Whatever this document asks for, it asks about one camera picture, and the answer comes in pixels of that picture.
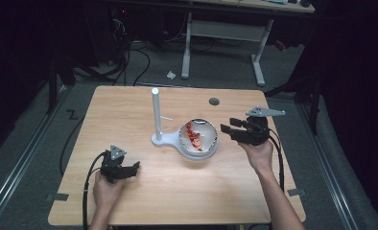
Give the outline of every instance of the white desk leg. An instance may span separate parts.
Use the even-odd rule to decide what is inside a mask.
[[[263,76],[263,73],[261,72],[260,58],[261,58],[261,55],[263,54],[264,47],[267,43],[268,36],[270,35],[272,23],[273,23],[272,19],[268,21],[267,27],[265,28],[265,30],[263,32],[263,36],[262,36],[262,39],[261,39],[261,42],[260,42],[260,46],[257,50],[257,54],[251,56],[252,66],[254,67],[255,78],[257,78],[257,83],[260,86],[265,85],[264,76]]]
[[[189,68],[190,68],[190,38],[192,34],[192,13],[188,12],[188,23],[186,28],[186,47],[185,53],[183,54],[182,63],[182,78],[189,78]]]

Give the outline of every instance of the gray carpet floor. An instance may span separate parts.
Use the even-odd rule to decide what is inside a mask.
[[[179,87],[200,88],[234,88],[268,91],[285,83],[292,73],[295,64],[303,52],[303,47],[291,47],[279,51],[267,46],[261,58],[261,66],[266,85],[259,87],[253,75],[250,57],[255,50],[255,43],[219,40],[220,43],[208,44],[207,41],[194,43],[192,50],[191,73],[188,80],[180,78],[183,48],[181,43],[169,43],[162,48],[154,47],[146,42],[136,42],[130,51],[130,62],[126,77],[122,75],[116,85],[132,85],[150,62],[148,70],[137,81],[137,85],[171,85]],[[98,71],[108,71],[111,66],[101,66]],[[48,195],[58,190],[61,175],[59,170],[60,155],[63,167],[71,154],[77,139],[79,128],[71,135],[72,130],[84,116],[90,99],[98,85],[110,84],[84,75],[80,70],[77,83],[60,93],[60,104],[55,116],[51,117],[49,126],[38,139],[33,149],[34,155],[26,171],[18,178],[10,199],[2,205],[0,212],[0,229],[82,229],[79,227],[57,227],[48,223],[52,201]],[[177,76],[170,80],[166,75],[172,71]],[[294,103],[292,93],[280,93],[267,98],[269,106],[283,109],[286,116],[275,117],[275,125],[281,138],[283,149],[294,175],[296,186],[305,192],[301,196],[307,219],[307,229],[348,229],[345,225],[338,205],[330,192],[326,175],[320,169],[318,148],[315,146],[312,133],[306,127],[306,119],[300,108],[306,105]],[[318,117],[318,136],[320,146],[327,156],[339,185],[343,191],[356,226],[350,229],[378,229],[378,216],[371,207],[363,188],[355,177],[343,155],[336,134],[327,117],[326,106],[320,101]],[[45,85],[17,120],[11,135],[0,149],[0,190],[12,170],[20,161],[24,151],[39,125],[46,119],[48,108],[48,87]],[[268,229],[266,226],[246,227],[252,229]]]

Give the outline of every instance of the black cable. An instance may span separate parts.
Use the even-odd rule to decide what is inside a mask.
[[[278,151],[278,161],[279,161],[279,186],[281,187],[281,190],[282,192],[285,192],[285,186],[284,186],[284,161],[283,161],[283,158],[282,158],[282,152],[281,152],[281,142],[279,141],[279,137],[278,135],[272,130],[270,129],[270,131],[275,134],[277,140],[278,140],[278,143],[276,143],[276,141],[270,136],[270,140],[272,141],[272,143],[275,145],[276,147],[276,150]]]
[[[134,83],[132,84],[132,86],[135,86],[136,84],[137,84],[137,82],[138,82],[138,80],[141,78],[141,76],[148,70],[148,68],[150,67],[150,57],[147,55],[147,54],[145,54],[144,52],[142,52],[142,51],[140,51],[140,50],[135,50],[136,52],[139,52],[139,53],[141,53],[141,54],[143,54],[143,55],[145,55],[146,57],[147,57],[147,59],[148,59],[148,64],[147,64],[147,67],[144,69],[144,71],[140,74],[140,75],[138,75],[138,77],[135,79],[135,81],[134,81]]]
[[[83,188],[83,229],[87,230],[87,192],[88,192],[88,180],[90,179],[90,175],[93,174],[96,170],[93,171],[93,167],[96,164],[97,160],[99,160],[100,157],[104,156],[105,153],[100,153],[96,159],[94,159],[93,163],[90,166],[90,170],[88,171],[86,181],[84,182],[84,188]]]
[[[64,170],[63,170],[63,166],[62,166],[64,152],[66,150],[67,145],[69,144],[70,138],[73,136],[73,133],[76,131],[76,129],[78,128],[78,126],[81,125],[81,123],[82,123],[83,120],[84,120],[84,117],[81,118],[81,120],[78,122],[78,124],[73,128],[72,132],[67,137],[66,143],[63,146],[62,152],[60,154],[60,160],[59,160],[59,170],[60,170],[61,176],[64,175]]]
[[[123,56],[122,58],[123,60],[123,63],[124,63],[124,66],[123,68],[120,70],[120,73],[117,75],[117,77],[114,79],[114,82],[112,83],[112,85],[114,85],[115,83],[117,83],[118,79],[120,78],[120,76],[124,73],[126,73],[126,68],[127,68],[127,64],[126,64],[126,58]]]

